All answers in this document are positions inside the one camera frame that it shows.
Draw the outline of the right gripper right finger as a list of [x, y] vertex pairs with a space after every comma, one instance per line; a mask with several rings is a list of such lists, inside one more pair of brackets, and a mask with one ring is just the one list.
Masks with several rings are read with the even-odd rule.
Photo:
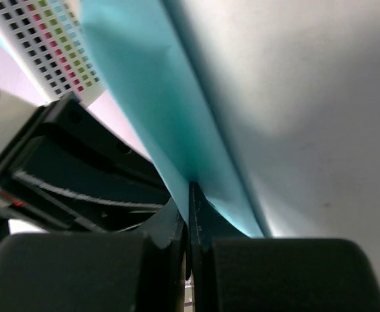
[[380, 311], [363, 250], [345, 239], [252, 239], [189, 186], [195, 311]]

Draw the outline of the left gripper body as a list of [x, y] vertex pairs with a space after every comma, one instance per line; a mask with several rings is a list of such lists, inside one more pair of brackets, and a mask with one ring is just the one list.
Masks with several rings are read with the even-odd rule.
[[73, 94], [37, 108], [0, 153], [0, 216], [48, 231], [126, 231], [169, 199], [154, 165]]

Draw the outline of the teal paper napkin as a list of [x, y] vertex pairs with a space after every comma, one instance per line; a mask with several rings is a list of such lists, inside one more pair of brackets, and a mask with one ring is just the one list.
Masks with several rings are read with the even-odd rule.
[[134, 128], [184, 220], [190, 184], [249, 237], [269, 229], [223, 142], [162, 1], [82, 1], [98, 75]]

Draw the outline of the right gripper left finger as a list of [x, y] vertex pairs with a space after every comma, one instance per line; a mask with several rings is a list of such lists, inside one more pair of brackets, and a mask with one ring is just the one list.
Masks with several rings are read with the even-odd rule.
[[0, 311], [182, 311], [185, 223], [168, 201], [133, 231], [0, 244]]

